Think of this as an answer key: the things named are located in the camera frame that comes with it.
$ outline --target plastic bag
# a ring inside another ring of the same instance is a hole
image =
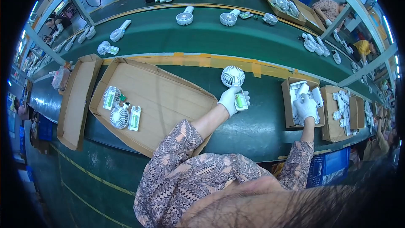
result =
[[[64,66],[61,66],[58,71],[56,71],[55,75],[53,76],[52,86],[56,90],[64,91],[66,85],[68,84],[70,76],[70,70],[66,69]]]

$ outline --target box of fan handles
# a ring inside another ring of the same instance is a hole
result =
[[[337,101],[333,99],[333,93],[338,93],[340,90],[347,93],[346,89],[326,85],[321,88],[321,94],[324,99],[325,108],[325,126],[322,128],[322,139],[330,142],[338,142],[351,138],[353,135],[346,135],[344,128],[339,126],[339,120],[333,119],[333,113],[337,110]],[[358,96],[352,95],[349,98],[350,109],[350,127],[351,129],[364,128],[364,102]]]
[[[284,111],[286,113],[286,128],[302,128],[303,126],[295,124],[294,118],[292,116],[292,101],[290,95],[290,84],[306,81],[306,84],[309,86],[309,90],[313,90],[314,88],[319,87],[319,84],[310,80],[306,79],[296,79],[296,78],[288,78],[281,83],[281,90],[283,92],[283,99],[284,99]],[[315,124],[315,127],[322,127],[325,125],[325,116],[324,116],[324,107],[317,108],[318,115],[319,115],[319,123]]]
[[[306,4],[302,3],[299,0],[293,0],[295,6],[297,7],[298,11],[302,14],[302,16],[306,19],[305,26],[311,28],[315,31],[315,33],[321,35],[323,32],[326,31],[324,24],[322,24],[321,19],[318,17],[316,12],[307,6]]]
[[[97,84],[89,110],[126,145],[152,157],[164,137],[181,120],[194,121],[200,118],[217,105],[217,99],[185,79],[155,65],[142,63],[144,58],[137,60],[115,58],[111,62]],[[121,91],[126,97],[125,102],[130,103],[130,108],[141,108],[138,131],[130,130],[128,126],[117,129],[111,125],[111,110],[103,108],[103,94],[109,86]],[[210,137],[191,156],[198,155]]]
[[[271,9],[273,9],[274,14],[277,15],[278,17],[280,17],[282,19],[285,19],[285,20],[288,20],[288,21],[291,21],[291,22],[296,23],[296,24],[301,25],[301,26],[305,25],[306,19],[304,18],[304,16],[302,14],[300,14],[298,16],[298,18],[294,18],[293,16],[291,16],[289,14],[286,14],[285,12],[281,11],[281,9],[273,6],[271,4],[271,0],[267,0],[267,2],[269,3]]]
[[[80,57],[63,93],[56,135],[71,150],[81,150],[90,98],[103,60],[96,54]]]

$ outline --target yellow shirt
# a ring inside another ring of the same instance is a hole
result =
[[[367,56],[371,52],[369,49],[370,43],[366,40],[360,40],[353,45],[356,46],[359,54]]]

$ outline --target patterned shirt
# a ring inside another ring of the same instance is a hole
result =
[[[196,201],[269,171],[241,154],[205,153],[188,158],[203,142],[187,120],[181,121],[155,150],[136,191],[134,211],[144,227],[174,227]],[[296,141],[278,176],[287,190],[303,190],[313,155],[313,142]]]
[[[314,9],[314,10],[320,9],[322,11],[322,13],[324,13],[325,16],[330,21],[334,22],[336,20],[337,16],[339,15],[339,13],[337,12],[338,6],[339,6],[339,4],[333,0],[320,0],[312,5],[312,9]],[[324,18],[322,18],[322,16],[320,16],[318,13],[316,13],[316,14],[318,15],[318,17],[320,18],[322,23],[326,26]],[[337,27],[338,32],[340,31],[340,28],[342,28],[342,25],[343,25],[343,21]]]

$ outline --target white glove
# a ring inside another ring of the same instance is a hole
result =
[[[236,107],[235,107],[235,94],[240,91],[240,87],[231,87],[230,89],[226,90],[222,93],[220,101],[217,104],[222,104],[229,113],[229,118],[236,114]],[[248,91],[243,91],[245,95],[246,103],[250,106],[250,97]]]
[[[294,100],[294,106],[297,108],[298,114],[304,121],[307,117],[316,118],[316,102],[310,99],[307,94],[301,94],[302,99]]]

